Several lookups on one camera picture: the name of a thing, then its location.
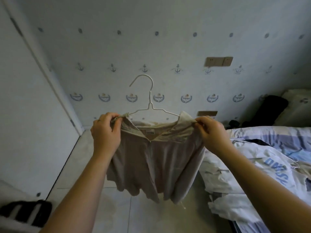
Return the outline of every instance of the wall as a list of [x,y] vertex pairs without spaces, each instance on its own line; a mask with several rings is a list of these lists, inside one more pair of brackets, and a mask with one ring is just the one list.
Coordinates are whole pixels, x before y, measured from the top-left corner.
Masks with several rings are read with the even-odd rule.
[[[250,119],[267,94],[310,88],[311,0],[20,0],[84,126],[147,107]],[[230,67],[204,68],[208,56]],[[175,120],[163,112],[135,119]]]

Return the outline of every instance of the white wire hanger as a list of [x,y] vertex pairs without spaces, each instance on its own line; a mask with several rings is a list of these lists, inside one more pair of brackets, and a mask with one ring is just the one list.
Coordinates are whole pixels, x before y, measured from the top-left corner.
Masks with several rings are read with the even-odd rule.
[[140,74],[140,75],[138,75],[138,76],[134,79],[134,81],[130,84],[130,86],[132,86],[133,83],[136,81],[136,79],[139,78],[140,76],[146,76],[146,77],[150,78],[151,83],[152,83],[152,84],[151,84],[151,88],[150,88],[150,92],[149,92],[149,104],[148,104],[148,108],[147,108],[147,109],[136,110],[134,113],[136,113],[136,112],[138,112],[138,111],[141,111],[141,110],[149,110],[149,109],[150,109],[150,104],[151,104],[151,108],[152,108],[153,110],[163,110],[165,113],[173,114],[173,115],[176,115],[176,116],[179,117],[179,115],[177,115],[177,114],[168,112],[168,111],[166,111],[166,110],[164,110],[164,109],[155,109],[155,108],[153,107],[153,103],[152,103],[152,100],[151,100],[151,90],[152,90],[152,88],[153,88],[153,79],[152,79],[149,75],[147,75],[147,74]]

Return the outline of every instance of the clothing label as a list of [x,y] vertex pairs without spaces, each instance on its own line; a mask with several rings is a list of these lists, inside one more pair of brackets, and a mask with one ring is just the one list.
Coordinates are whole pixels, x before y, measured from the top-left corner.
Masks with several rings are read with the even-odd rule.
[[146,129],[146,134],[152,134],[154,135],[156,132],[154,129]]

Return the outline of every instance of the floor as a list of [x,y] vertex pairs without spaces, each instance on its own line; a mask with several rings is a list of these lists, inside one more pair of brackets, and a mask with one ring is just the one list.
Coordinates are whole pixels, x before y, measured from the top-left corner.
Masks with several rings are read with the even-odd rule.
[[[48,197],[53,210],[73,186],[92,153],[93,139],[87,130],[79,138]],[[231,233],[228,221],[209,211],[208,199],[199,174],[188,195],[177,205],[163,200],[156,204],[142,191],[138,196],[131,196],[126,190],[119,192],[114,182],[106,180],[93,232]]]

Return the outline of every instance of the hanger hook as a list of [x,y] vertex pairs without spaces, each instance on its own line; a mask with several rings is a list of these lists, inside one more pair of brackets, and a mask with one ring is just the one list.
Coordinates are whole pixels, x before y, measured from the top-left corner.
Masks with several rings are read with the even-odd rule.
[[148,78],[150,78],[150,80],[151,80],[151,88],[150,88],[150,91],[152,90],[152,88],[153,88],[153,79],[149,76],[149,75],[147,75],[147,74],[140,74],[140,75],[138,75],[134,80],[133,80],[133,82],[130,84],[130,86],[132,86],[133,85],[133,83],[136,81],[136,79],[138,78],[138,77],[140,77],[140,76],[146,76],[146,77],[148,77]]

